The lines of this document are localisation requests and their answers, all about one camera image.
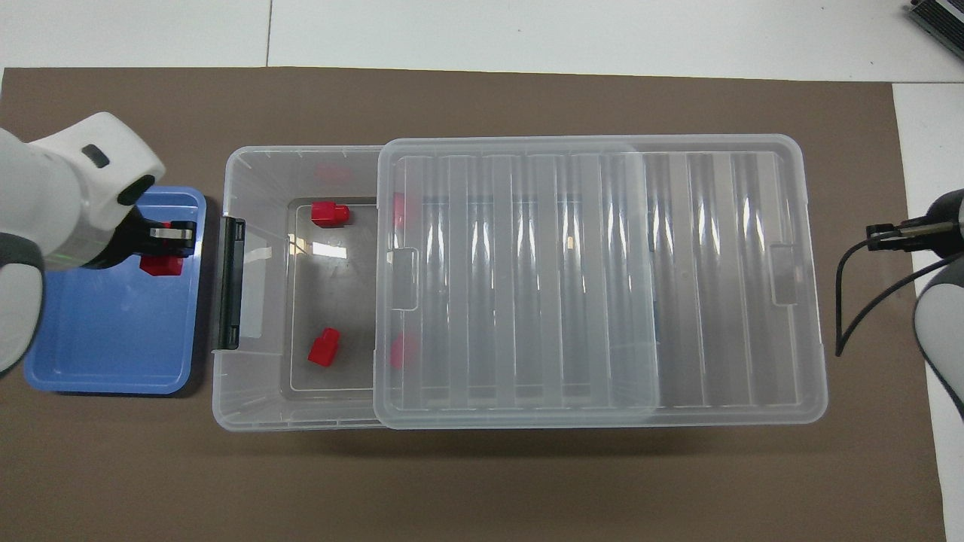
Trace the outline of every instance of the white table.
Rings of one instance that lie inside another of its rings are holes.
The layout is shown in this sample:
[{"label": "white table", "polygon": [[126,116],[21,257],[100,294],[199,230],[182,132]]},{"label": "white table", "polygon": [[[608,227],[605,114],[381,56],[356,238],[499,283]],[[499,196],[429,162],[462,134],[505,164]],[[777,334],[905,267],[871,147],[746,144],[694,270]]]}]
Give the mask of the white table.
[{"label": "white table", "polygon": [[[964,186],[964,62],[914,25],[904,6],[4,0],[0,77],[3,67],[327,66],[887,81],[895,83],[908,215],[917,216]],[[914,264],[932,260],[915,255]],[[928,389],[948,540],[964,542],[964,423],[930,371]]]}]

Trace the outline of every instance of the box handle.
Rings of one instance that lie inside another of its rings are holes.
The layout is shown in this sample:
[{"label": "box handle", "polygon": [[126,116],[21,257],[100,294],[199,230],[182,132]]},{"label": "box handle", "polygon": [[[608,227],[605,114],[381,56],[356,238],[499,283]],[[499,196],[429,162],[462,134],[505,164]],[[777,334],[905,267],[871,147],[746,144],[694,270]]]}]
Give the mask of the box handle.
[{"label": "box handle", "polygon": [[237,350],[241,332],[241,280],[244,272],[245,222],[221,218],[218,266],[218,335],[216,350]]}]

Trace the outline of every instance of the red block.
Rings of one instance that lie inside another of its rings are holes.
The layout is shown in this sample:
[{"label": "red block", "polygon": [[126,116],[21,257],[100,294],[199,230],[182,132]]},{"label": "red block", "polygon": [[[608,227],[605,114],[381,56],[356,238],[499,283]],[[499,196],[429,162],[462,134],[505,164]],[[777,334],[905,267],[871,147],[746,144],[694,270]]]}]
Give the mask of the red block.
[{"label": "red block", "polygon": [[183,268],[183,257],[141,256],[141,269],[153,277],[179,277]]},{"label": "red block", "polygon": [[351,212],[348,205],[335,202],[312,202],[311,222],[321,228],[336,228],[348,222]]},{"label": "red block", "polygon": [[330,366],[332,361],[335,360],[335,353],[338,351],[338,339],[340,337],[341,333],[339,333],[337,329],[325,328],[318,339],[314,340],[314,344],[311,345],[311,351],[308,352],[308,360],[323,367]]}]

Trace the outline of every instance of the blue tray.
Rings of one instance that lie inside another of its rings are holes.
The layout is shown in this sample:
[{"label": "blue tray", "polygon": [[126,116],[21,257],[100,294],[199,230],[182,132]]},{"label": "blue tray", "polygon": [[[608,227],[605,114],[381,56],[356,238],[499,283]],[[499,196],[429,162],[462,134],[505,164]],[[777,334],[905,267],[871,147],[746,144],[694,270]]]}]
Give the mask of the blue tray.
[{"label": "blue tray", "polygon": [[43,317],[24,358],[34,388],[167,394],[187,382],[207,205],[194,188],[155,186],[138,206],[151,220],[196,222],[194,255],[178,277],[151,277],[139,257],[109,269],[46,273]]}]

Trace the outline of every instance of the black cable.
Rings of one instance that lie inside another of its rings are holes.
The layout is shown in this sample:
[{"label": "black cable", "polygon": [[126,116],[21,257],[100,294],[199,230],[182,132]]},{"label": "black cable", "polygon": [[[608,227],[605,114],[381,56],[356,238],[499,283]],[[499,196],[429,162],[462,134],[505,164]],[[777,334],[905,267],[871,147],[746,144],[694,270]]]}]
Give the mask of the black cable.
[{"label": "black cable", "polygon": [[850,336],[853,334],[854,330],[857,329],[857,325],[860,324],[860,322],[864,319],[864,317],[866,317],[870,313],[870,311],[873,310],[874,307],[879,305],[881,301],[887,299],[887,297],[892,293],[898,291],[899,289],[903,288],[906,285],[909,285],[910,283],[913,283],[914,281],[926,275],[927,273],[940,269],[941,267],[948,265],[949,263],[958,259],[959,257],[964,256],[964,253],[958,253],[955,255],[945,257],[940,261],[931,263],[927,267],[919,271],[915,271],[910,275],[907,275],[903,279],[900,279],[899,281],[893,283],[890,287],[880,292],[880,294],[877,295],[877,297],[874,297],[873,299],[871,299],[870,302],[867,303],[860,310],[860,312],[858,312],[857,315],[853,318],[853,320],[850,322],[850,325],[847,326],[846,331],[844,331],[841,334],[842,304],[843,304],[842,297],[841,297],[841,290],[842,290],[841,278],[844,275],[844,264],[853,255],[853,253],[867,246],[868,242],[870,241],[864,240],[864,241],[861,241],[860,243],[857,243],[853,247],[851,247],[847,252],[843,253],[843,257],[841,258],[840,263],[837,265],[837,329],[836,331],[837,331],[837,356],[838,357],[840,357],[840,355],[844,352],[844,347],[846,346],[847,341],[850,340]]},{"label": "black cable", "polygon": [[843,319],[844,319],[844,293],[843,293],[843,286],[844,286],[844,266],[846,265],[846,261],[849,260],[850,257],[853,256],[853,254],[854,254],[855,252],[857,252],[857,251],[859,251],[860,249],[862,249],[862,248],[866,247],[867,245],[871,244],[871,242],[877,241],[877,240],[886,239],[886,238],[889,238],[889,237],[896,237],[896,236],[898,236],[898,235],[899,235],[899,233],[896,232],[896,231],[889,231],[889,232],[887,232],[887,233],[882,233],[882,234],[880,234],[880,235],[877,235],[877,236],[875,236],[874,238],[864,239],[863,241],[861,241],[861,242],[857,243],[856,245],[854,245],[854,246],[850,247],[849,249],[847,249],[846,252],[843,253],[843,256],[841,256],[840,262],[837,263],[837,282],[836,282],[836,290],[835,290],[835,295],[836,295],[836,307],[835,307],[835,309],[836,309],[836,320],[835,320],[835,321],[836,321],[836,326],[835,326],[835,329],[834,329],[834,332],[835,332],[835,341],[836,341],[836,342],[835,342],[835,347],[836,347],[836,349],[837,349],[837,350],[836,350],[836,351],[837,351],[837,357],[840,357],[841,352],[844,350],[844,348],[841,346],[841,335],[843,334]]}]

